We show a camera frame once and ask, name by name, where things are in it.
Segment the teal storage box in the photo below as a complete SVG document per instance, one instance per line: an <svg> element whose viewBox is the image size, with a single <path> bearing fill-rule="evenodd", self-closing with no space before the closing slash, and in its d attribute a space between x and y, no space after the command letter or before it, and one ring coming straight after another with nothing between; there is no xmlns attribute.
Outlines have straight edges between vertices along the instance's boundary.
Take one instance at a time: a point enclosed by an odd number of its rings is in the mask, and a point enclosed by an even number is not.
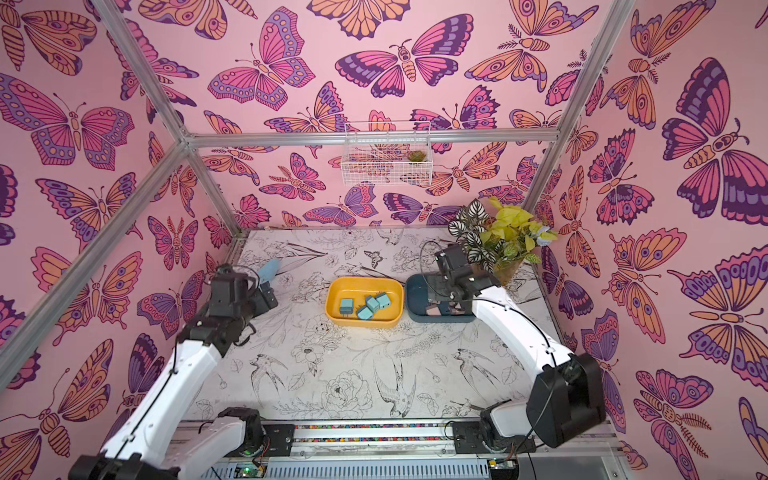
<svg viewBox="0 0 768 480"><path fill-rule="evenodd" d="M410 276L405 284L405 306L409 317L417 323L463 324L471 323L475 316L460 315L459 311L449 305L447 298L438 294L439 274L415 274ZM429 305L441 306L443 316L427 316L425 309Z"/></svg>

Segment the teal plug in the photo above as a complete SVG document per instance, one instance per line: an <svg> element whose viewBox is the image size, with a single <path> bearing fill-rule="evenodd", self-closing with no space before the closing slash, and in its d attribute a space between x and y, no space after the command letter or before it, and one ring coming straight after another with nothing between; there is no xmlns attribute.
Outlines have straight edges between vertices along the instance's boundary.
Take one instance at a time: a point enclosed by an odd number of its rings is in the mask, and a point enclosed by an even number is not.
<svg viewBox="0 0 768 480"><path fill-rule="evenodd" d="M356 311L356 317L362 321L369 321L373 316L374 312L367 306L363 306Z"/></svg>
<svg viewBox="0 0 768 480"><path fill-rule="evenodd" d="M366 305L373 313L377 313L383 309L383 306L376 297L368 297L366 299Z"/></svg>
<svg viewBox="0 0 768 480"><path fill-rule="evenodd" d="M349 316L355 312L355 303L353 299L343 298L340 300L339 313L342 316Z"/></svg>
<svg viewBox="0 0 768 480"><path fill-rule="evenodd" d="M386 293L380 293L375 297L380 309L386 309L391 306L391 300Z"/></svg>

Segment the yellow storage box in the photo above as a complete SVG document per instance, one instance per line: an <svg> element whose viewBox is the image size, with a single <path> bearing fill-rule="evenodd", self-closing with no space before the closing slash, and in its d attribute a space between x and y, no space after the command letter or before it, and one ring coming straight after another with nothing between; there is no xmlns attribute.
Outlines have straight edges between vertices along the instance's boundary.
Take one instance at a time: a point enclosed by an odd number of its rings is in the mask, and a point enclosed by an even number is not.
<svg viewBox="0 0 768 480"><path fill-rule="evenodd" d="M356 311L366 305L368 297L376 297L380 293L386 293L391 306L382 309L369 321L362 321L356 317ZM339 313L340 300L353 299L355 312L349 316ZM388 278L345 276L334 280L328 289L325 301L326 316L338 326L362 327L371 329L388 329L395 327L404 311L404 288L396 280Z"/></svg>

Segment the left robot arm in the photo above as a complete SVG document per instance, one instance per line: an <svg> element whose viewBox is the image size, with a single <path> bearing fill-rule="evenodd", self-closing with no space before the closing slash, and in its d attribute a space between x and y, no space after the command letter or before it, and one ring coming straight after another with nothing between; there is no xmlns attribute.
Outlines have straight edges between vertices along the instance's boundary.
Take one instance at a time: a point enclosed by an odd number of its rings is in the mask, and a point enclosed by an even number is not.
<svg viewBox="0 0 768 480"><path fill-rule="evenodd" d="M168 451L184 413L205 380L254 317L278 302L269 284L279 262L260 270L220 266L210 298L177 336L173 357L145 399L96 455L82 455L71 479L198 479L230 452L260 455L267 448L259 412L227 407L179 451Z"/></svg>

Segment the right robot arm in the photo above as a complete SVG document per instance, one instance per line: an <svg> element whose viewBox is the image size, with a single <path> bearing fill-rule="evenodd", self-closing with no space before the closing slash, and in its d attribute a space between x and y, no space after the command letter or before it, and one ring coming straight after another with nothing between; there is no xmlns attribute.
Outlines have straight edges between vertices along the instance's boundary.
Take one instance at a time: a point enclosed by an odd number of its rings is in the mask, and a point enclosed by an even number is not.
<svg viewBox="0 0 768 480"><path fill-rule="evenodd" d="M476 272L459 245L435 254L446 296L472 309L520 361L532 382L525 402L481 411L480 432L491 451L517 452L536 437L556 448L606 420L602 373L589 354L576 355L518 308L503 284Z"/></svg>

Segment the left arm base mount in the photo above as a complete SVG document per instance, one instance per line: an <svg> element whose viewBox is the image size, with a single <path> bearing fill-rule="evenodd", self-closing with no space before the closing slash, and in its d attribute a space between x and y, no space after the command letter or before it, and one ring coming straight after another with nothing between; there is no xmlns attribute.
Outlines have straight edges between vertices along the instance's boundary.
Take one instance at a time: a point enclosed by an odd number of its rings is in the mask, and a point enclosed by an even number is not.
<svg viewBox="0 0 768 480"><path fill-rule="evenodd" d="M267 423L253 444L244 443L227 452L225 458L289 457L294 444L295 424Z"/></svg>

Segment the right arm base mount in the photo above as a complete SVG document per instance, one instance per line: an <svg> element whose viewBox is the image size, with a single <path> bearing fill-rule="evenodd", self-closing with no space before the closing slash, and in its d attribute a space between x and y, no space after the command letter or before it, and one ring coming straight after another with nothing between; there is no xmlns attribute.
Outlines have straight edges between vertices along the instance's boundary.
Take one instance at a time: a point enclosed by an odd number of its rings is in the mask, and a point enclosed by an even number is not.
<svg viewBox="0 0 768 480"><path fill-rule="evenodd" d="M534 453L537 450L532 436L515 435L503 437L492 433L488 424L480 421L450 421L448 438L453 441L457 454L516 455Z"/></svg>

